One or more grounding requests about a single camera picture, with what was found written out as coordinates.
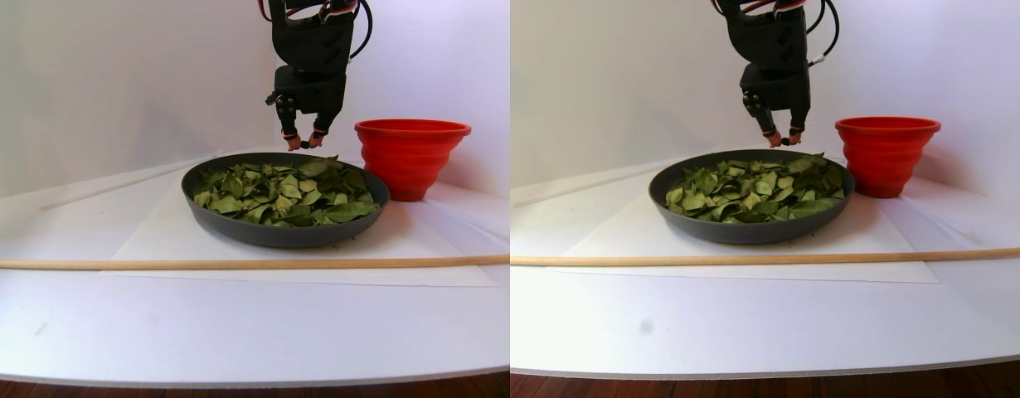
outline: dark gray bowl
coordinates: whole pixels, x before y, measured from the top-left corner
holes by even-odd
[[[182,178],[182,193],[185,200],[189,202],[189,208],[193,210],[193,216],[202,227],[214,229],[214,231],[228,236],[234,240],[255,244],[255,246],[279,247],[279,249],[304,249],[304,247],[327,246],[328,244],[351,239],[362,234],[367,228],[372,227],[380,216],[385,206],[388,205],[388,186],[377,176],[371,175],[367,170],[359,169],[352,164],[344,163],[349,169],[362,171],[363,179],[366,180],[366,187],[370,190],[370,195],[374,201],[380,204],[380,209],[363,216],[359,219],[351,220],[347,223],[323,225],[317,228],[275,228],[272,225],[248,223],[228,216],[215,214],[203,208],[193,201],[193,191],[202,182],[202,171],[228,170],[230,166],[237,163],[270,163],[274,166],[297,166],[305,160],[316,158],[317,156],[291,154],[291,152],[252,152],[251,154],[230,155],[208,160],[197,164],[189,169]]]
[[[843,171],[845,182],[845,200],[823,211],[795,219],[772,220],[767,223],[718,223],[711,220],[701,220],[679,215],[665,208],[665,194],[673,185],[683,179],[683,169],[688,166],[706,166],[716,169],[716,164],[725,160],[761,160],[782,161],[806,155],[802,152],[782,151],[782,149],[743,149],[743,151],[714,152],[672,164],[659,171],[650,181],[650,199],[658,206],[658,211],[665,217],[670,227],[680,229],[698,239],[717,243],[730,244],[763,244],[790,240],[817,231],[830,223],[843,212],[853,193],[855,181],[853,176],[838,163],[829,161]]]

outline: bowl rim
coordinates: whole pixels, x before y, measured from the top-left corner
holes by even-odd
[[[379,129],[374,128],[373,122],[382,121],[414,121],[414,122],[430,122],[430,125],[442,125],[446,126],[447,129],[441,130],[403,130],[403,129]],[[373,134],[386,137],[394,138],[454,138],[454,137],[465,137],[472,133],[472,128],[465,122],[460,121],[450,121],[450,120],[438,120],[437,118],[409,118],[409,117],[393,117],[393,118],[371,118],[370,120],[363,120],[355,122],[355,131],[359,134]]]
[[[864,126],[855,125],[855,122],[866,120],[922,121],[926,122],[926,126],[913,126],[912,128],[865,128]],[[835,129],[838,131],[848,131],[850,133],[867,130],[867,133],[871,134],[923,133],[931,130],[933,130],[934,133],[937,133],[941,130],[941,122],[927,117],[882,116],[882,114],[878,114],[878,116],[839,118],[838,121],[835,121]]]
[[[246,227],[246,228],[268,229],[268,231],[286,231],[287,229],[291,229],[291,231],[295,231],[295,232],[297,232],[297,231],[299,231],[299,232],[306,232],[306,231],[321,231],[322,229],[344,228],[344,227],[346,227],[346,225],[361,222],[362,220],[369,219],[370,216],[380,215],[380,213],[382,211],[385,211],[385,207],[388,207],[388,203],[393,200],[392,193],[389,192],[388,185],[386,185],[386,183],[384,181],[381,181],[380,178],[377,178],[377,175],[373,175],[370,171],[368,171],[366,169],[363,169],[363,167],[360,167],[358,165],[340,161],[340,159],[337,159],[337,161],[339,161],[341,164],[344,164],[345,166],[348,166],[348,167],[353,167],[356,170],[360,170],[360,171],[362,171],[363,176],[367,176],[367,175],[372,176],[372,178],[374,178],[374,181],[380,182],[380,185],[378,187],[380,187],[387,193],[389,193],[389,195],[388,195],[389,199],[387,201],[385,201],[385,202],[377,202],[377,204],[380,205],[380,208],[378,208],[377,211],[374,211],[374,212],[372,212],[370,214],[363,215],[361,217],[349,220],[346,223],[319,225],[319,227],[309,227],[309,228],[298,228],[298,227],[294,227],[294,228],[279,228],[279,227],[274,227],[274,225],[249,223],[249,222],[246,222],[246,220],[241,220],[241,219],[237,219],[237,218],[231,218],[228,216],[221,215],[220,213],[213,212],[211,210],[208,210],[208,209],[204,208],[203,205],[199,205],[199,204],[197,204],[197,202],[193,201],[193,198],[187,192],[187,187],[185,187],[185,176],[189,175],[189,173],[192,173],[193,170],[199,169],[200,166],[204,166],[204,164],[207,164],[208,162],[212,162],[212,161],[215,161],[215,160],[218,160],[218,159],[228,158],[228,157],[232,157],[232,156],[238,156],[238,155],[257,155],[257,154],[278,154],[279,155],[279,154],[283,154],[283,152],[243,152],[242,154],[233,154],[233,155],[226,155],[226,156],[218,156],[218,157],[215,157],[214,159],[208,159],[208,160],[206,160],[206,161],[204,161],[202,163],[198,163],[195,166],[189,167],[189,170],[185,171],[185,175],[182,175],[182,180],[180,181],[180,186],[181,186],[181,189],[182,189],[182,194],[184,194],[185,200],[187,200],[189,202],[189,207],[191,207],[191,208],[199,208],[200,210],[211,212],[211,214],[218,215],[218,216],[222,217],[222,219],[228,219],[230,222],[234,222],[236,225],[242,225],[243,227]],[[305,157],[310,157],[310,158],[323,158],[322,156],[308,155],[308,154],[293,154],[292,152],[288,152],[287,155],[305,156]],[[366,186],[366,189],[369,189],[370,191],[373,191],[373,187],[370,187],[369,185]]]
[[[687,161],[691,161],[691,160],[694,160],[694,159],[697,159],[697,158],[700,158],[700,157],[703,157],[703,156],[711,156],[711,155],[727,154],[727,153],[742,153],[742,152],[754,152],[754,153],[757,153],[757,152],[785,152],[785,153],[792,153],[792,154],[798,154],[798,155],[813,155],[813,154],[806,154],[806,152],[786,151],[786,149],[732,149],[732,151],[709,152],[708,154],[698,155],[698,156],[691,157],[691,158],[687,158],[687,159],[684,159],[684,160],[680,160],[680,161],[678,161],[676,163],[672,163],[669,166],[664,167],[664,169],[661,169],[660,171],[658,171],[657,175],[654,175],[653,179],[650,179],[650,185],[647,185],[647,196],[650,197],[650,201],[652,201],[656,206],[658,206],[658,210],[659,211],[661,211],[662,213],[666,213],[666,214],[670,214],[670,215],[679,217],[679,219],[688,219],[688,220],[691,220],[691,222],[697,222],[697,223],[720,225],[720,227],[722,227],[722,228],[756,228],[756,227],[759,227],[759,225],[779,225],[779,223],[794,223],[794,222],[799,222],[799,219],[808,219],[810,216],[817,216],[817,215],[823,214],[823,213],[828,212],[828,211],[836,211],[836,207],[844,206],[845,204],[847,204],[847,202],[849,202],[850,198],[852,197],[852,193],[854,193],[854,191],[856,189],[856,179],[853,178],[852,173],[850,173],[850,170],[848,169],[848,167],[845,167],[844,165],[840,165],[840,163],[838,163],[836,161],[833,161],[833,160],[831,160],[831,159],[829,159],[829,158],[827,158],[827,157],[824,156],[823,158],[826,159],[827,162],[829,162],[831,164],[835,164],[835,166],[838,166],[839,170],[843,170],[843,178],[845,178],[846,176],[848,176],[848,179],[845,179],[845,183],[848,183],[848,184],[844,184],[843,185],[843,190],[844,191],[848,190],[849,193],[847,193],[845,195],[844,200],[839,201],[838,204],[834,204],[831,207],[828,207],[826,209],[814,212],[814,213],[806,215],[806,216],[797,217],[795,219],[765,220],[765,222],[763,222],[763,223],[718,223],[718,222],[715,222],[715,220],[698,219],[698,218],[691,217],[691,216],[676,214],[676,213],[672,212],[672,210],[669,210],[668,208],[666,208],[665,205],[662,204],[662,202],[659,201],[657,197],[654,197],[654,184],[657,184],[657,182],[658,182],[658,176],[661,175],[661,173],[664,173],[664,171],[669,170],[669,169],[671,169],[674,166],[677,166],[677,164],[684,163],[684,162],[687,162]]]

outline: black wire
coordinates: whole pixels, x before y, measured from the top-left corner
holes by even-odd
[[[823,56],[827,56],[827,54],[831,53],[831,50],[835,49],[835,45],[836,43],[838,43],[838,34],[840,34],[840,21],[838,20],[838,10],[836,10],[835,8],[835,3],[833,3],[831,0],[823,0],[823,2],[827,3],[827,5],[831,7],[831,16],[835,16],[835,38],[832,39],[831,45],[827,47],[827,51],[823,52]]]
[[[723,15],[723,10],[720,10],[719,5],[716,4],[716,0],[710,0],[712,7],[716,8],[717,14]]]
[[[813,22],[813,26],[809,27],[809,30],[805,31],[805,34],[812,34],[813,31],[816,30],[816,27],[820,26],[820,21],[823,20],[823,14],[826,11],[827,11],[826,0],[820,0],[820,15],[816,16],[816,22]]]
[[[359,52],[366,48],[366,44],[370,42],[370,34],[374,31],[374,16],[373,12],[370,12],[370,4],[366,3],[366,0],[359,0],[359,4],[362,4],[362,10],[366,12],[366,38],[362,39],[362,44],[359,45],[359,48],[348,57],[349,60],[359,55]],[[359,11],[355,11],[355,16],[358,18]]]

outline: white paper sheet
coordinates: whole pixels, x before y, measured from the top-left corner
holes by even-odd
[[[411,214],[389,202],[377,222],[354,240],[308,250],[279,250],[241,243],[200,227],[177,187],[168,190],[149,218],[136,229],[115,260],[255,260],[434,258],[461,251]],[[279,281],[308,284],[430,287],[495,287],[476,265],[397,269],[293,270],[107,270],[108,277],[193,278],[193,280]]]
[[[854,194],[827,227],[788,242],[727,245],[699,240],[665,223],[647,194],[565,253],[568,257],[663,257],[720,254],[858,254],[913,251],[874,198]],[[923,262],[676,267],[549,267],[613,276],[760,278],[761,280],[891,281],[937,284]]]

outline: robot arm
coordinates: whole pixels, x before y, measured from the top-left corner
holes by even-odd
[[[274,106],[290,151],[321,147],[321,138],[328,134],[344,105],[348,62],[370,40],[373,18],[369,4],[366,0],[266,1],[274,52],[286,61],[274,71],[274,91],[267,96],[267,106]],[[259,7],[266,18],[263,2],[259,0]],[[320,8],[308,18],[291,18],[309,7]],[[366,13],[368,24],[365,41],[353,53],[352,34],[359,8]],[[308,141],[302,141],[295,129],[297,111],[317,114]]]
[[[761,134],[771,148],[801,143],[805,118],[809,116],[809,68],[831,52],[809,61],[807,34],[816,29],[823,11],[812,27],[805,27],[806,0],[711,0],[727,21],[730,43],[747,64],[738,87],[743,104],[757,119]],[[838,30],[838,14],[831,0],[820,0],[823,10],[831,8]],[[753,15],[750,11],[774,3],[772,10]],[[783,138],[772,121],[772,110],[790,110],[789,137]]]

